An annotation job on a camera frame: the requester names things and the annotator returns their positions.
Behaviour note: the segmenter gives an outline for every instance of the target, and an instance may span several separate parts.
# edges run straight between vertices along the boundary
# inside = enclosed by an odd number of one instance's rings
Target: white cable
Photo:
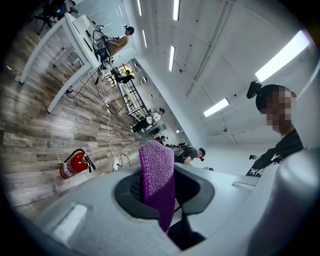
[[[112,151],[112,148],[111,148],[111,138],[110,138],[110,135],[109,135],[109,123],[110,123],[110,121],[111,121],[111,112],[110,112],[110,110],[108,109],[108,112],[109,112],[109,122],[108,122],[108,124],[107,124],[107,129],[108,129],[108,137],[109,137],[109,141],[110,141],[110,144],[109,144],[109,147],[110,147],[110,150],[111,150],[111,153],[112,153],[112,155],[113,155],[113,157],[115,158],[115,159],[118,159],[118,158],[116,158],[116,156],[115,156],[115,154],[114,154],[114,152]]]
[[[107,96],[106,96],[106,93],[105,93],[105,90],[104,90],[104,87],[103,87],[103,85],[102,85],[102,83],[101,83],[101,79],[100,79],[100,78],[99,78],[99,82],[100,82],[101,89],[102,89],[102,91],[103,91],[103,94],[104,94],[105,100],[107,101]]]
[[[109,141],[110,141],[110,143],[109,143],[110,151],[111,151],[113,157],[119,161],[119,159],[115,156],[115,154],[114,154],[114,152],[112,151],[112,148],[111,148],[111,142],[112,142],[112,141],[111,141],[110,134],[109,134],[109,129],[110,129],[110,128],[109,128],[109,123],[110,123],[110,121],[111,121],[111,112],[110,112],[109,106],[108,106],[108,104],[107,104],[107,96],[106,96],[104,87],[103,87],[103,85],[102,85],[102,83],[101,83],[101,79],[99,79],[99,82],[100,82],[101,89],[102,89],[103,94],[104,94],[104,97],[105,97],[104,103],[105,103],[105,105],[106,105],[106,107],[107,107],[107,110],[106,110],[106,111],[109,113],[109,121],[108,121],[108,123],[107,123],[106,128],[107,128],[107,130],[108,130],[108,137],[109,137]]]

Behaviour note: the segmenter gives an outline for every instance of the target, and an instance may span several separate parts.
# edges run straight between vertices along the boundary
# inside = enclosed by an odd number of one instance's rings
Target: red fire extinguisher
[[[79,148],[75,150],[63,163],[60,168],[60,175],[64,179],[69,179],[70,177],[81,173],[82,171],[86,170],[89,168],[89,173],[91,173],[91,167],[95,170],[96,167],[92,163],[91,159],[89,156],[87,156],[86,152]]]

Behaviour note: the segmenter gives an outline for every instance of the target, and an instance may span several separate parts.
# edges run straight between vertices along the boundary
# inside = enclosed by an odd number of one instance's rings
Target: purple cloth
[[[174,152],[155,140],[139,152],[143,203],[159,211],[159,225],[167,232],[175,211]]]

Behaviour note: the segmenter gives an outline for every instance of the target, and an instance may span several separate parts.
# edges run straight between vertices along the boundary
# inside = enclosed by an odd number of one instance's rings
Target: chair
[[[67,6],[65,4],[64,0],[47,0],[42,8],[42,13],[38,16],[33,16],[31,21],[33,19],[41,20],[43,21],[43,25],[38,31],[37,35],[39,36],[44,26],[47,24],[48,27],[52,28],[52,23],[56,23],[55,21],[51,20],[51,17],[57,18],[58,20],[62,19],[65,16],[65,13],[67,12]],[[77,9],[74,7],[70,7],[69,13],[79,13]]]

